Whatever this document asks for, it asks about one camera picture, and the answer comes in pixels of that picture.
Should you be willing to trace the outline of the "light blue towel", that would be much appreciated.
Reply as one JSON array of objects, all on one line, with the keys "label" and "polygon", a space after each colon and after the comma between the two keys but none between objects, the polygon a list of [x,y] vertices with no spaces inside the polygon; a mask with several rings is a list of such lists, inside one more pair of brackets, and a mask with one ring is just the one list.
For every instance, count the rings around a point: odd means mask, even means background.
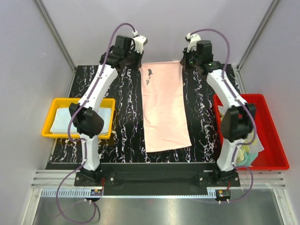
[{"label": "light blue towel", "polygon": [[[100,135],[106,135],[109,131],[109,124],[111,118],[112,110],[111,108],[102,108],[100,107],[98,115],[104,120],[104,127],[100,132]],[[54,122],[50,129],[52,134],[68,134],[68,125],[71,120],[70,112],[68,108],[58,108]]]}]

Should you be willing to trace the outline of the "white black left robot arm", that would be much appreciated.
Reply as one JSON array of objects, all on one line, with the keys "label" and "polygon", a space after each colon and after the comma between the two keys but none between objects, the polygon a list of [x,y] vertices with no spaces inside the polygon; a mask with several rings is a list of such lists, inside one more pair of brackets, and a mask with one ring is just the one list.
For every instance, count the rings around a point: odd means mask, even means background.
[{"label": "white black left robot arm", "polygon": [[99,116],[101,102],[112,82],[125,67],[141,67],[144,46],[148,39],[134,32],[133,37],[118,35],[114,45],[101,56],[97,73],[89,88],[78,101],[71,103],[69,112],[71,120],[79,133],[82,144],[82,164],[76,169],[75,185],[95,186],[103,182],[98,139],[104,127],[104,120]]}]

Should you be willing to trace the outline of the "pink towel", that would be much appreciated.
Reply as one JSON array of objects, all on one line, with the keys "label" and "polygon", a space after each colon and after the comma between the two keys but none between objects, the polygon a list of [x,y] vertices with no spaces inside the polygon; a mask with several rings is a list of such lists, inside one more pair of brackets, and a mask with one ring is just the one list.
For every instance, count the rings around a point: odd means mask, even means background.
[{"label": "pink towel", "polygon": [[180,62],[145,63],[140,72],[146,152],[191,146]]}]

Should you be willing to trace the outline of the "grey towel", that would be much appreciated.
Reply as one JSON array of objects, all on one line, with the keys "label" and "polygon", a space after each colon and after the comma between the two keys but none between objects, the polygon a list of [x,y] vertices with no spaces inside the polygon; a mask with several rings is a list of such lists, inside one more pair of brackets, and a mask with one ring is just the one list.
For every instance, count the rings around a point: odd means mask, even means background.
[{"label": "grey towel", "polygon": [[225,114],[226,114],[226,109],[223,106],[219,105],[218,106],[218,112],[219,112],[219,115],[220,115],[220,120],[222,121]]}]

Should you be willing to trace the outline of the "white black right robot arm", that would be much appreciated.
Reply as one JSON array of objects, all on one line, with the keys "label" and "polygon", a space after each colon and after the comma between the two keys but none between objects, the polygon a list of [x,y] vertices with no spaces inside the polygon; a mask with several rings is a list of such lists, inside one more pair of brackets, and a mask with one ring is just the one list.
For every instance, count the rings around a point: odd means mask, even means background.
[{"label": "white black right robot arm", "polygon": [[181,65],[185,69],[195,68],[199,75],[204,76],[225,109],[220,129],[222,149],[210,179],[219,186],[227,185],[235,179],[239,147],[250,145],[255,140],[253,137],[247,141],[250,133],[256,133],[256,106],[249,104],[231,84],[225,72],[227,65],[214,61],[209,40],[201,39],[194,31],[186,35],[186,41],[188,46],[183,51]]}]

